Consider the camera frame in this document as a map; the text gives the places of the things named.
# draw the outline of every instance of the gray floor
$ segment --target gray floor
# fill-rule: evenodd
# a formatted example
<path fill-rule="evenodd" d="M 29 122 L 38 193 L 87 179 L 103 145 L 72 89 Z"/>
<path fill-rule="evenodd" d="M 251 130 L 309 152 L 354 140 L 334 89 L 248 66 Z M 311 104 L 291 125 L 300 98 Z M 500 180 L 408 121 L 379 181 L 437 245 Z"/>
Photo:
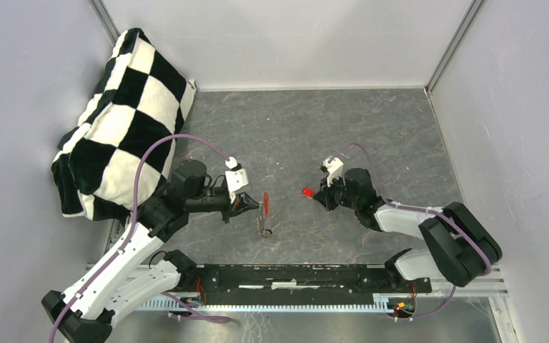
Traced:
<path fill-rule="evenodd" d="M 322 160 L 357 141 L 372 153 L 386 195 L 416 205 L 445 205 L 460 193 L 424 92 L 419 89 L 198 93 L 183 129 L 219 146 L 247 169 L 255 199 L 268 192 L 273 236 L 257 233 L 255 212 L 221 221 L 194 214 L 164 245 L 197 263 L 380 263 L 422 242 L 362 227 L 349 209 L 326 212 L 301 195 L 317 189 Z M 203 161 L 212 176 L 224 162 L 200 143 L 179 140 L 174 158 Z M 345 168 L 368 168 L 359 149 Z"/>

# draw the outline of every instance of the red object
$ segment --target red object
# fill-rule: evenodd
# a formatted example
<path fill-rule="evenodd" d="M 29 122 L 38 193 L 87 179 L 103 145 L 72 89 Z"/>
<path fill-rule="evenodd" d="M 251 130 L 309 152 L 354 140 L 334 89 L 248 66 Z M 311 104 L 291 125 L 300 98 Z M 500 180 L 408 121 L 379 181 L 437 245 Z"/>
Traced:
<path fill-rule="evenodd" d="M 310 188 L 304 188 L 304 189 L 302 189 L 302 194 L 304 194 L 305 196 L 307 196 L 307 197 L 309 197 L 309 198 L 312 198 L 312 197 L 315 195 L 315 193 L 313 192 L 313 190 L 310 189 Z"/>
<path fill-rule="evenodd" d="M 268 217 L 268 193 L 264 192 L 264 218 Z"/>

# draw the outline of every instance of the enclosure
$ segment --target enclosure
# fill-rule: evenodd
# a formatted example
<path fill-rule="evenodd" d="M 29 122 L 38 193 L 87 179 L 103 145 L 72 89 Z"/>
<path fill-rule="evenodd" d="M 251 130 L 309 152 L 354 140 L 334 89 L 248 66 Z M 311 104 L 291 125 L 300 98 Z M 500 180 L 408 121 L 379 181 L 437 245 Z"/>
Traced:
<path fill-rule="evenodd" d="M 136 311 L 108 342 L 549 342 L 549 3 L 510 0 L 0 0 L 0 342 L 47 339 L 41 298 L 120 237 L 117 221 L 63 218 L 49 166 L 133 27 L 196 82 L 182 133 L 229 151 L 246 191 L 270 199 L 270 237 L 255 215 L 193 214 L 163 249 L 199 264 L 379 265 L 423 248 L 302 195 L 318 189 L 323 160 L 356 141 L 387 197 L 463 202 L 504 255 L 412 323 L 244 311 L 215 325 Z M 185 159 L 225 169 L 180 139 L 172 165 Z M 341 160 L 367 168 L 359 149 Z M 433 279 L 432 290 L 416 313 L 451 284 Z"/>

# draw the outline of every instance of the black and white checkered cloth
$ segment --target black and white checkered cloth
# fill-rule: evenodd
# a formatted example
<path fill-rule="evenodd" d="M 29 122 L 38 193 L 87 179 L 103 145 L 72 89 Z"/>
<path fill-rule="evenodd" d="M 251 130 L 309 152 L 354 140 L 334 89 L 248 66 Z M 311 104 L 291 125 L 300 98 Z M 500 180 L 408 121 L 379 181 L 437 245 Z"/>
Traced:
<path fill-rule="evenodd" d="M 117 40 L 78 126 L 62 137 L 51 165 L 62 214 L 119 219 L 132 208 L 136 169 L 157 140 L 179 133 L 196 91 L 141 29 Z M 175 141 L 157 147 L 142 168 L 138 204 L 167 180 Z"/>

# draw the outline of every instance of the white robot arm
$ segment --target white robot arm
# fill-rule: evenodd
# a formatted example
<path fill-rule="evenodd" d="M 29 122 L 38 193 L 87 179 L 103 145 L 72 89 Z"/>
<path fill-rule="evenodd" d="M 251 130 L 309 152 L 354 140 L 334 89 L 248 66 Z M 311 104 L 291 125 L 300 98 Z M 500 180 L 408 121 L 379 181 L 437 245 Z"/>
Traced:
<path fill-rule="evenodd" d="M 144 275 L 125 281 L 137 266 L 188 224 L 190 213 L 218 211 L 227 223 L 231 217 L 259 208 L 250 196 L 237 193 L 248 184 L 246 171 L 232 157 L 227 166 L 231 170 L 225 172 L 225 181 L 217 186 L 211 184 L 203 163 L 183 161 L 172 172 L 172 180 L 139 208 L 138 222 L 124 249 L 125 238 L 121 238 L 73 285 L 63 292 L 46 294 L 41 303 L 53 322 L 69 306 L 59 324 L 60 332 L 69 342 L 104 342 L 134 309 L 178 285 L 181 274 L 167 258 Z M 131 230 L 128 224 L 122 237 L 128 237 Z M 82 290 L 91 278 L 93 282 Z"/>
<path fill-rule="evenodd" d="M 327 211 L 347 207 L 368 229 L 425 240 L 428 249 L 407 249 L 387 262 L 400 279 L 444 277 L 464 287 L 486 270 L 483 255 L 491 264 L 502 257 L 497 242 L 464 204 L 421 208 L 383 199 L 374 190 L 368 170 L 354 168 L 342 173 L 343 163 L 337 158 L 326 159 L 321 170 L 325 176 L 318 193 L 304 193 Z"/>

